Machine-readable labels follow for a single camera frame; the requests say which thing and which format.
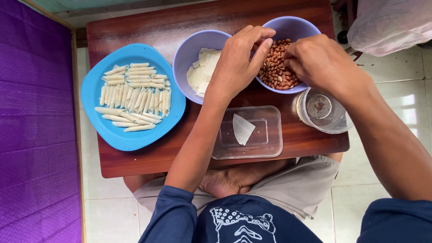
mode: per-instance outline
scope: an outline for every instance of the wooden frame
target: wooden frame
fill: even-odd
[[[72,75],[73,75],[73,100],[74,100],[74,116],[75,116],[75,139],[76,139],[76,150],[78,155],[78,173],[79,173],[79,194],[81,197],[81,242],[87,242],[86,239],[86,215],[84,211],[84,185],[83,185],[83,160],[81,155],[81,126],[79,117],[79,85],[78,85],[78,68],[77,68],[77,56],[76,56],[76,28],[67,23],[66,21],[58,18],[54,14],[48,12],[46,9],[35,4],[31,0],[21,0],[21,2],[27,4],[33,9],[38,10],[44,16],[64,25],[72,34],[71,48],[72,48]]]

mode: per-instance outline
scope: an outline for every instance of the plastic container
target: plastic container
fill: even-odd
[[[198,60],[201,48],[222,50],[230,37],[231,35],[219,30],[203,30],[187,37],[178,47],[172,62],[174,80],[181,92],[191,101],[202,105],[204,99],[196,96],[187,82],[186,73],[189,67]]]
[[[306,125],[325,133],[343,133],[353,122],[345,108],[331,95],[308,88],[297,100],[297,114]]]
[[[235,138],[232,118],[237,114],[255,126],[246,146]],[[276,157],[282,152],[280,112],[274,106],[230,108],[225,111],[212,158],[216,160]]]
[[[272,39],[275,41],[289,38],[291,39],[292,42],[295,42],[301,38],[321,34],[318,28],[315,27],[309,21],[298,17],[292,17],[292,16],[285,16],[285,17],[272,19],[267,23],[265,23],[263,27],[268,27],[276,30],[276,35],[272,37]],[[304,82],[301,82],[299,85],[288,90],[276,90],[265,85],[264,82],[262,82],[258,78],[258,76],[257,76],[257,80],[266,89],[281,94],[294,94],[294,93],[301,92],[309,87]]]

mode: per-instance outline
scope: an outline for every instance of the white tile floor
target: white tile floor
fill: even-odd
[[[86,48],[78,50],[80,82],[89,70],[87,55]],[[432,52],[414,47],[382,58],[365,55],[358,63],[364,64],[390,107],[431,152]],[[87,242],[137,242],[151,213],[137,204],[121,178],[102,178],[96,131],[80,108]],[[343,156],[334,187],[319,206],[316,219],[305,221],[325,243],[354,243],[367,206],[389,197],[355,129],[349,137],[351,148]]]

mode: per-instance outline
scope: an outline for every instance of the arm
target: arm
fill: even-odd
[[[165,185],[195,192],[207,171],[231,99],[258,74],[275,31],[247,26],[229,38],[213,72],[198,119],[168,171]],[[249,63],[251,50],[255,55]]]
[[[394,198],[432,201],[432,158],[396,116],[373,79],[325,35],[298,40],[285,65],[312,88],[333,95],[347,110],[369,162]]]

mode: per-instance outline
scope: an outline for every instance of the wooden table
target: wooden table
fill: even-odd
[[[153,46],[172,64],[177,47],[197,31],[218,29],[233,35],[248,24],[262,25],[280,16],[304,18],[334,38],[329,0],[219,0],[88,23],[90,65],[95,66],[108,54],[131,43]],[[256,80],[252,81],[229,107],[277,107],[282,119],[283,151],[278,157],[268,159],[212,159],[210,166],[347,151],[348,133],[326,134],[300,121],[295,111],[297,97],[298,94],[271,92]],[[168,171],[200,109],[201,105],[187,100],[179,123],[156,142],[136,151],[116,150],[98,135],[102,176],[111,178]]]

